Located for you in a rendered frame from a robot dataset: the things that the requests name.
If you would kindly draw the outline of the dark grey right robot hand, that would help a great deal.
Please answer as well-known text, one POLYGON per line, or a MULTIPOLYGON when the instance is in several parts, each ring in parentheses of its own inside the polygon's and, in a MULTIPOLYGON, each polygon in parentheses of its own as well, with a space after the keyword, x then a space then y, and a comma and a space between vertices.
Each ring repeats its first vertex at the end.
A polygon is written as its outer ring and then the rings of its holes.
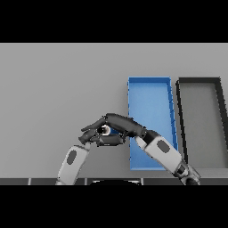
POLYGON ((81 131, 85 132, 87 130, 98 129, 103 125, 113 128, 124 136, 139 136, 146 141, 149 139, 153 140, 155 137, 159 136, 156 131, 148 130, 145 126, 140 125, 132 118, 124 117, 115 113, 107 113, 93 124, 82 128, 81 131))

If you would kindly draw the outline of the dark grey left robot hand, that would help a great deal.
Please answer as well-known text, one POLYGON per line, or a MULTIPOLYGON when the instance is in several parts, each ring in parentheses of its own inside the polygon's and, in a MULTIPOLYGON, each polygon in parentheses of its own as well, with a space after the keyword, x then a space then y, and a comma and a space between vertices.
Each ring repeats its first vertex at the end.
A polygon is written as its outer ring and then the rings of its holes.
POLYGON ((118 134, 102 135, 98 134, 95 129, 85 131, 78 140, 84 145, 87 151, 90 150, 92 143, 96 143, 98 147, 117 146, 125 143, 125 140, 118 134))

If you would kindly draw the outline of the blue pipe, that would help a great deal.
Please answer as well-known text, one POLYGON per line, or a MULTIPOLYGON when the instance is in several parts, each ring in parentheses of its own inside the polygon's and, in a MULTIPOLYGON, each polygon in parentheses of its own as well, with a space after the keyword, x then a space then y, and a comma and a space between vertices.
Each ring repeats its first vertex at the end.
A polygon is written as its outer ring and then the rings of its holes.
POLYGON ((118 134, 118 131, 111 128, 110 126, 103 125, 97 129, 97 133, 103 136, 108 136, 111 134, 118 134))

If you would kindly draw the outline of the blue bin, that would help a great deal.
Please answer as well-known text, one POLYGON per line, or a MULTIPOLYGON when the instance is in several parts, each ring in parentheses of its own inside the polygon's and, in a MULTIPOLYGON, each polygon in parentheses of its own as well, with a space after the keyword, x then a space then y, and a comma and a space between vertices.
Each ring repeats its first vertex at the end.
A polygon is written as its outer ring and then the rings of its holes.
POLYGON ((129 77, 128 116, 178 149, 170 77, 129 77))

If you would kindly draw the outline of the dark grey bin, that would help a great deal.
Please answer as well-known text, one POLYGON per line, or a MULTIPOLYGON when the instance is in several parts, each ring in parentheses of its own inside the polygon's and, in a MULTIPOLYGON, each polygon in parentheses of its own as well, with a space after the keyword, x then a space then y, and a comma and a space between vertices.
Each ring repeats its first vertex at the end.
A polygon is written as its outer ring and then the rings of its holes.
POLYGON ((183 155, 195 168, 228 168, 228 116, 220 77, 175 83, 183 155))

